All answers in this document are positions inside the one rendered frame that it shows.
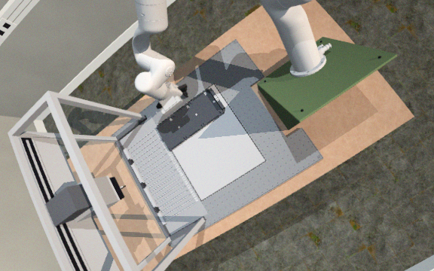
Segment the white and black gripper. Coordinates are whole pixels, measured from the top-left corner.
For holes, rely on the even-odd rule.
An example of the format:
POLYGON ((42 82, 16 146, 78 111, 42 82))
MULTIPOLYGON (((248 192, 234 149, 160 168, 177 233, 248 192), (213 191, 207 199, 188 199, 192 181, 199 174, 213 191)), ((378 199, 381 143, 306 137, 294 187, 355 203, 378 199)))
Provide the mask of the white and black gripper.
MULTIPOLYGON (((187 85, 183 84, 182 86, 177 86, 176 84, 171 83, 170 85, 170 92, 173 94, 174 97, 176 96, 186 96, 188 98, 188 93, 187 91, 187 85)), ((160 104, 160 100, 156 100, 158 102, 157 104, 157 108, 162 108, 163 106, 160 104)))

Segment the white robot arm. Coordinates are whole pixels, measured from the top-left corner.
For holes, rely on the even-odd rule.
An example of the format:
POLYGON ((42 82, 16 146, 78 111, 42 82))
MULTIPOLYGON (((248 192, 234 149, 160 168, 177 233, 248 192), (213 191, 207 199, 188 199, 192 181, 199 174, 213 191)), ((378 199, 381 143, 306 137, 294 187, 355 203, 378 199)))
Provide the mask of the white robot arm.
MULTIPOLYGON (((140 93, 160 100, 163 106, 160 110, 167 115, 183 103, 179 96, 174 97, 170 92, 171 83, 165 82, 173 74, 175 63, 153 51, 149 40, 150 35, 161 33, 168 27, 167 0, 134 1, 139 26, 133 36, 133 53, 137 64, 147 71, 137 75, 135 87, 140 93)), ((319 71, 326 63, 324 53, 332 45, 316 45, 307 15, 301 6, 312 0, 260 1, 273 20, 289 56, 291 75, 300 78, 319 71)))

